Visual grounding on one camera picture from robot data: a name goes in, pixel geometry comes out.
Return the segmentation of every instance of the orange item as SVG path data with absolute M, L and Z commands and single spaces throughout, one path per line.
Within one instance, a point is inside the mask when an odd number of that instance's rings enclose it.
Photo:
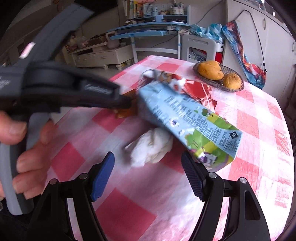
M 137 115 L 136 89 L 126 92 L 123 95 L 128 96 L 132 99 L 131 107 L 129 109 L 115 109 L 114 112 L 116 113 L 117 119 L 125 118 L 132 115 Z

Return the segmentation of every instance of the door handle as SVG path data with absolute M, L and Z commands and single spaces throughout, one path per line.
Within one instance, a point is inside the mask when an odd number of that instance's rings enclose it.
M 263 28 L 266 29 L 266 19 L 265 18 L 263 19 L 263 22 L 264 22 Z

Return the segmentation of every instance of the cable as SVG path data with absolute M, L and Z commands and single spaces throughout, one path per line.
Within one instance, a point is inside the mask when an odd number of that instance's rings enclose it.
M 209 11 L 211 11 L 214 7 L 218 6 L 221 2 L 223 2 L 224 0 L 221 0 L 220 2 L 218 2 L 216 5 L 214 5 L 213 7 L 211 7 L 206 13 L 205 15 L 196 23 L 196 25 L 204 19 L 204 17 L 209 13 Z
M 117 13 L 118 13 L 118 27 L 120 27 L 119 5 L 117 6 Z
M 150 48 L 154 48 L 154 47 L 157 46 L 157 45 L 164 44 L 164 43 L 166 43 L 166 42 L 172 40 L 174 37 L 177 37 L 177 36 L 173 36 L 173 37 L 170 38 L 169 40 L 166 40 L 166 41 L 164 41 L 164 42 L 162 42 L 162 43 L 156 44 L 156 45 L 154 45 L 154 46 L 152 46 L 152 47 L 150 47 Z
M 236 21 L 238 19 L 238 17 L 244 12 L 248 12 L 250 15 L 251 15 L 251 18 L 253 20 L 253 23 L 254 23 L 254 26 L 255 26 L 255 29 L 256 29 L 256 32 L 257 32 L 257 36 L 258 36 L 258 39 L 259 39 L 259 43 L 260 43 L 260 48 L 261 48 L 261 53 L 262 53 L 262 58 L 263 58 L 263 67 L 264 67 L 264 72 L 266 73 L 267 70 L 265 68 L 265 61 L 264 61 L 264 54 L 263 54 L 263 49 L 262 49 L 262 44 L 261 44 L 261 40 L 260 40 L 260 37 L 259 37 L 259 33 L 258 33 L 258 30 L 257 30 L 257 27 L 256 27 L 256 24 L 255 24 L 255 21 L 253 19 L 253 16 L 252 14 L 248 11 L 248 10 L 242 10 L 241 13 L 234 19 L 234 21 Z

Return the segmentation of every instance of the white chair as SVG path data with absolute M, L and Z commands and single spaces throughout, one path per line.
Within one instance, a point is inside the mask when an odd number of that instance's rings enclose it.
M 217 52 L 216 47 L 216 42 L 212 39 L 202 38 L 191 34 L 184 34 L 182 36 L 181 59 L 197 63 L 197 60 L 189 58 L 189 48 L 195 48 L 207 52 L 207 61 L 215 60 Z

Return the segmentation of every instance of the plastic bag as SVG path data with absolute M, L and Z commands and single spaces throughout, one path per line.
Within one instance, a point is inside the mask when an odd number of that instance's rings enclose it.
M 247 56 L 244 54 L 244 46 L 242 38 L 235 20 L 227 23 L 222 31 L 230 43 L 231 49 L 236 55 L 240 66 L 248 80 L 248 82 L 259 89 L 262 89 L 266 82 L 266 70 L 262 70 L 256 64 L 248 62 Z
M 199 27 L 196 24 L 192 24 L 190 31 L 202 38 L 213 39 L 216 43 L 222 44 L 223 39 L 225 38 L 221 32 L 222 25 L 218 23 L 212 23 L 208 28 Z
M 188 80 L 179 74 L 150 69 L 141 75 L 138 82 L 138 89 L 154 80 L 158 80 L 168 85 L 172 90 L 179 94 L 186 93 L 190 95 L 191 98 L 199 101 L 203 106 L 213 112 L 215 111 L 217 102 L 212 99 L 209 87 L 206 84 L 194 80 Z

